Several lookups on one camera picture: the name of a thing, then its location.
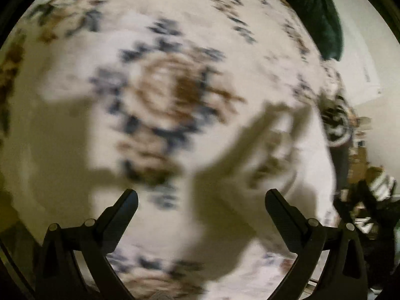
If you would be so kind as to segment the floral cream bed blanket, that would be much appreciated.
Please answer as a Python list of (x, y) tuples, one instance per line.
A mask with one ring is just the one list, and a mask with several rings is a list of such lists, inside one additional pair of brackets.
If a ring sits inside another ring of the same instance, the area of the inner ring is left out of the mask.
[(135, 190), (109, 260), (137, 299), (267, 299), (294, 256), (265, 194), (327, 221), (341, 86), (286, 0), (38, 0), (1, 48), (1, 183), (38, 243)]

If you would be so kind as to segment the striped white cloth pile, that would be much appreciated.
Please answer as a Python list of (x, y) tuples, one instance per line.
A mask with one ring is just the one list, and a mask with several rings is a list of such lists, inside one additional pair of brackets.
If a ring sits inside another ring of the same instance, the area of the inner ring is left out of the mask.
[(383, 166), (371, 166), (365, 176), (368, 188), (377, 201), (389, 200), (396, 187), (396, 179)]

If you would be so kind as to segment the dark green velvet pillow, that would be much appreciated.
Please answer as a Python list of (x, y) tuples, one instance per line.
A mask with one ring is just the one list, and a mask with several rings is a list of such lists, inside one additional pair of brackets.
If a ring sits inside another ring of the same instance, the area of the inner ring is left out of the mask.
[(286, 0), (297, 13), (324, 60), (343, 55), (343, 29), (333, 0)]

